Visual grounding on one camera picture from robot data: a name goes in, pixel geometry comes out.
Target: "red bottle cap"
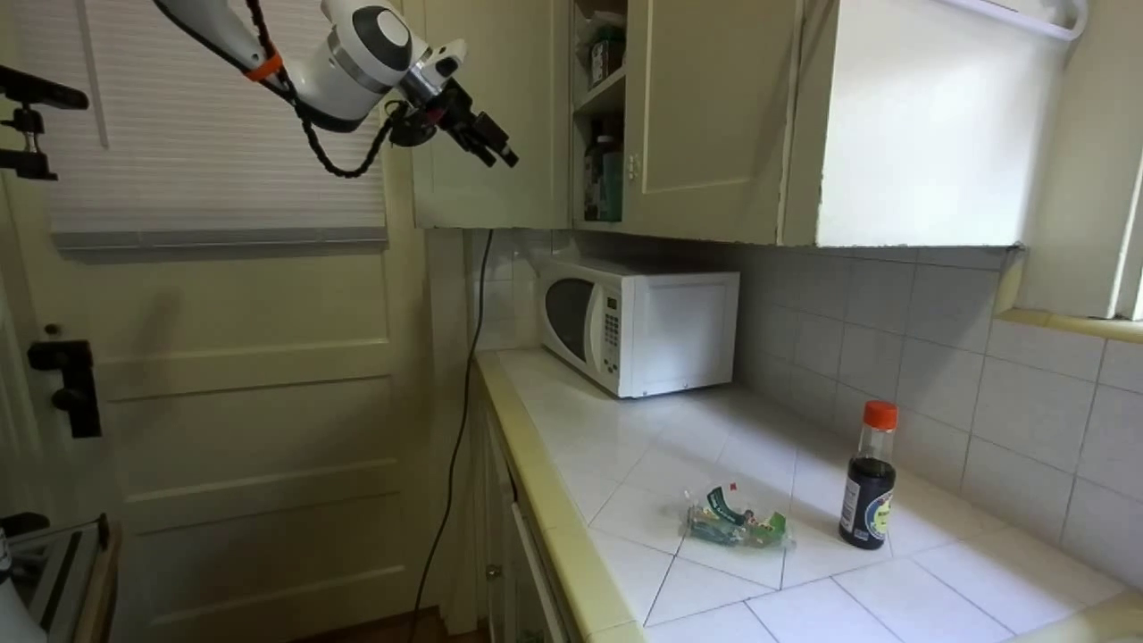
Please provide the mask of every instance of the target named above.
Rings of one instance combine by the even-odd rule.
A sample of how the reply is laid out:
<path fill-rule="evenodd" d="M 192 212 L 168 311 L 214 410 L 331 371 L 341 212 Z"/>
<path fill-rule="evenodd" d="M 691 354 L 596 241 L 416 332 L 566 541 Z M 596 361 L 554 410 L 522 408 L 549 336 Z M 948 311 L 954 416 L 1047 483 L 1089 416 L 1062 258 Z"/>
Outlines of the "red bottle cap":
<path fill-rule="evenodd" d="M 870 403 L 866 403 L 866 427 L 870 427 L 870 429 L 878 429 L 878 432 L 896 432 L 896 427 L 899 427 L 896 403 L 891 403 L 891 402 L 870 402 Z"/>

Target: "microwave control panel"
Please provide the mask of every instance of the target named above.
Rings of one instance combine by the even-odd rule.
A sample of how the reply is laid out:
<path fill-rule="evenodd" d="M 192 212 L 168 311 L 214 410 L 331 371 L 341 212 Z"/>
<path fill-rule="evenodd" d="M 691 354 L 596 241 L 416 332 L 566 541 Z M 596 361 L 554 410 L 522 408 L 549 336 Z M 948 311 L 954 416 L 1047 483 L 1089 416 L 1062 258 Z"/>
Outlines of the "microwave control panel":
<path fill-rule="evenodd" d="M 605 371 L 617 374 L 617 302 L 608 296 L 605 305 Z"/>

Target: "floor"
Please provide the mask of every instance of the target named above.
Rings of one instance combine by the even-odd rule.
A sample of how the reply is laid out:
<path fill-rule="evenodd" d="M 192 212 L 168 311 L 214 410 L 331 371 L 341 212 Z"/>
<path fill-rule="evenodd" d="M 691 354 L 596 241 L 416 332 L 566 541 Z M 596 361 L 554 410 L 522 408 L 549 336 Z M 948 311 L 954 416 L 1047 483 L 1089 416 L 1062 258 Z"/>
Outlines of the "floor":
<path fill-rule="evenodd" d="M 487 643 L 487 636 L 481 633 L 446 636 L 439 615 L 422 611 L 420 640 L 411 640 L 411 619 L 404 615 L 404 619 L 368 621 L 358 630 L 341 630 L 341 633 L 316 636 L 304 643 Z"/>

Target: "cabinet door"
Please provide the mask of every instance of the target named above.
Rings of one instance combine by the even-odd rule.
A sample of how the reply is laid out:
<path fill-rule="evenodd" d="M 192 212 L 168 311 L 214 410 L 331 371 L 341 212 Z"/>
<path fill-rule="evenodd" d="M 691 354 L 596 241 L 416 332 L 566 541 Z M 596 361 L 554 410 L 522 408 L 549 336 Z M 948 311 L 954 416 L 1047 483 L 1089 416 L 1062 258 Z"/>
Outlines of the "cabinet door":
<path fill-rule="evenodd" d="M 629 4 L 625 230 L 777 241 L 795 4 Z"/>
<path fill-rule="evenodd" d="M 466 39 L 458 84 L 500 121 L 517 170 L 487 170 L 446 132 L 416 151 L 416 207 L 439 230 L 570 230 L 570 4 L 411 0 L 428 43 Z"/>

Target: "lower cabinet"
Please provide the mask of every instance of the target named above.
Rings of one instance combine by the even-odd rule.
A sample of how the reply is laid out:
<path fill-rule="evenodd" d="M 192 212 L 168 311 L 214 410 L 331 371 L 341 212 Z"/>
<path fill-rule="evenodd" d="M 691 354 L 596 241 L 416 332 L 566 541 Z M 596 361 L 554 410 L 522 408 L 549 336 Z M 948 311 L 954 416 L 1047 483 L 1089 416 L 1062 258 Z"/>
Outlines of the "lower cabinet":
<path fill-rule="evenodd" d="M 572 643 L 579 640 L 554 582 L 543 536 L 515 478 L 500 427 L 480 422 L 480 492 L 481 492 L 481 611 L 489 643 Z"/>

